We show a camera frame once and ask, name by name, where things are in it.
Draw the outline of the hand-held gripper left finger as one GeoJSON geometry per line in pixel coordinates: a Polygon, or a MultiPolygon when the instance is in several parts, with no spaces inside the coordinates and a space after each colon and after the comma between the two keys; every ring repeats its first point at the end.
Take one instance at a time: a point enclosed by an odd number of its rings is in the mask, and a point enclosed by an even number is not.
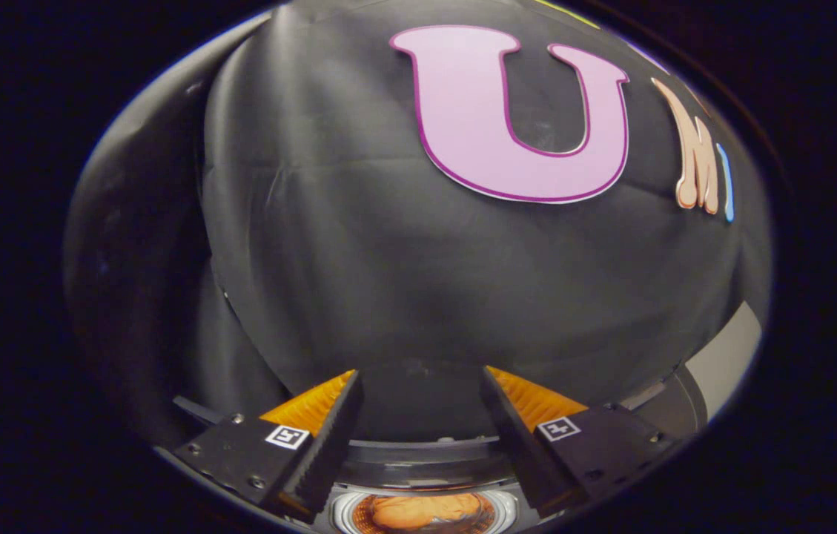
{"type": "Polygon", "coordinates": [[[309,524],[348,456],[363,399],[360,372],[350,369],[264,415],[219,419],[173,458],[249,507],[309,524]]]}

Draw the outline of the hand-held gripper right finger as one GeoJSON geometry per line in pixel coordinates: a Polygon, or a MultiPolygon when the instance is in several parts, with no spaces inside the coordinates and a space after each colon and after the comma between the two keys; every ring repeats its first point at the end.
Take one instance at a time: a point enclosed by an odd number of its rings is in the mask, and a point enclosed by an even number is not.
{"type": "Polygon", "coordinates": [[[480,399],[527,504],[541,518],[615,497],[675,453],[677,437],[616,403],[585,406],[492,366],[480,399]]]}

